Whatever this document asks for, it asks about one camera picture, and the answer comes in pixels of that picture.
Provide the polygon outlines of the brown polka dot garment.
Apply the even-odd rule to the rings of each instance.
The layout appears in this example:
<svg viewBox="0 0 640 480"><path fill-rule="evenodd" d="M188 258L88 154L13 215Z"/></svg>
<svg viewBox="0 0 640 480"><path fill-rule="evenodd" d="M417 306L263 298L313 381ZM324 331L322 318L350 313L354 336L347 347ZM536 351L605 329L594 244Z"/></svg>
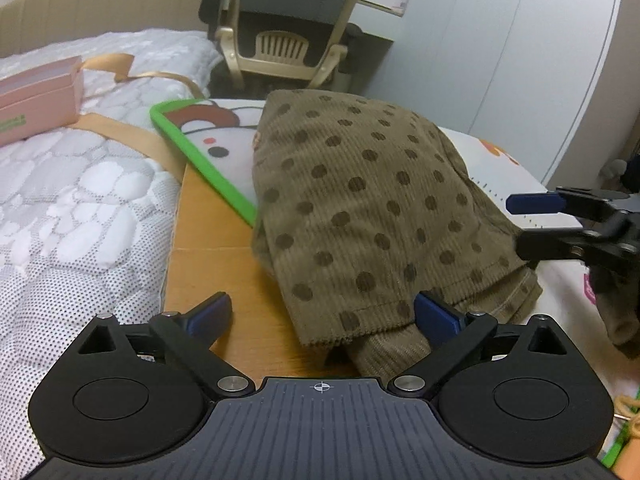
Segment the brown polka dot garment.
<svg viewBox="0 0 640 480"><path fill-rule="evenodd" d="M306 347L343 348L390 380L431 352L413 303L519 323L541 289L518 229L472 181L446 134L404 108L278 90L254 144L252 248Z"/></svg>

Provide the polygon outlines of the brown cardboard sheet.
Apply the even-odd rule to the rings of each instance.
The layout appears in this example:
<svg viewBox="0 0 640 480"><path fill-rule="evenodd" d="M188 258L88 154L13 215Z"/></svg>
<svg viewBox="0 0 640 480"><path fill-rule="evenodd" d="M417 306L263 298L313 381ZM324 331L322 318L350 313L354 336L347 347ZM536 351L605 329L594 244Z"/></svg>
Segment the brown cardboard sheet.
<svg viewBox="0 0 640 480"><path fill-rule="evenodd" d="M230 328L212 350L258 384L267 376L352 377L340 350L302 346L280 289L254 258L252 228L193 168L184 172L164 307L186 312L214 292L232 300Z"/></svg>

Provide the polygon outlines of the white quilted mattress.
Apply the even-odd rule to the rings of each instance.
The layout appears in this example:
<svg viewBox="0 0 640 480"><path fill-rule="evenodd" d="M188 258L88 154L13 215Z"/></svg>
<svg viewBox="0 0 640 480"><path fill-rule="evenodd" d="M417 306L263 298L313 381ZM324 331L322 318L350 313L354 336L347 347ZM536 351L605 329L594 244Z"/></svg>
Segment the white quilted mattress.
<svg viewBox="0 0 640 480"><path fill-rule="evenodd" d="M84 113L151 129L153 105L206 88L220 57L204 32L107 32L2 58L12 76L49 62L127 53L134 80L85 74ZM101 311L160 312L179 182L158 162L91 131L56 128L1 151L1 474L39 465L30 397Z"/></svg>

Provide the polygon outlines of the pink gift box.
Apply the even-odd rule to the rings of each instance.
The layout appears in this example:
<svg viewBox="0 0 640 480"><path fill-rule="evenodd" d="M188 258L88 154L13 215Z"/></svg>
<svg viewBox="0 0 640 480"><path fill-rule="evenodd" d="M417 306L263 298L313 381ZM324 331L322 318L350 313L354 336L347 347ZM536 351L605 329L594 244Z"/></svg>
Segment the pink gift box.
<svg viewBox="0 0 640 480"><path fill-rule="evenodd" d="M84 95L81 66L81 57L73 56L2 79L0 144L76 122Z"/></svg>

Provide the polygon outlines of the beige office chair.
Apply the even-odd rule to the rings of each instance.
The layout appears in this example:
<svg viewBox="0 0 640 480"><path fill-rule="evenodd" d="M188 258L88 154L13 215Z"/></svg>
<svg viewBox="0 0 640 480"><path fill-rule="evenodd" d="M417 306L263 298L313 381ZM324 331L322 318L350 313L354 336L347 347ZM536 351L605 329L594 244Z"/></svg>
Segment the beige office chair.
<svg viewBox="0 0 640 480"><path fill-rule="evenodd" d="M347 63L362 35L359 0L201 0L198 17L224 57L233 90L245 77L292 80L317 89Z"/></svg>

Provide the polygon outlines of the beige bed headboard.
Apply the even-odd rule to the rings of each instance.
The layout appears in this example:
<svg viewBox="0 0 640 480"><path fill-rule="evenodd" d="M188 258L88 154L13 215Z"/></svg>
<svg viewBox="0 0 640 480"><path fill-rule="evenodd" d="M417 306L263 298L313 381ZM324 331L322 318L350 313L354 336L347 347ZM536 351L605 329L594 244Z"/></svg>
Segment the beige bed headboard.
<svg viewBox="0 0 640 480"><path fill-rule="evenodd" d="M150 28L205 30L202 0L14 0L1 8L1 55Z"/></svg>

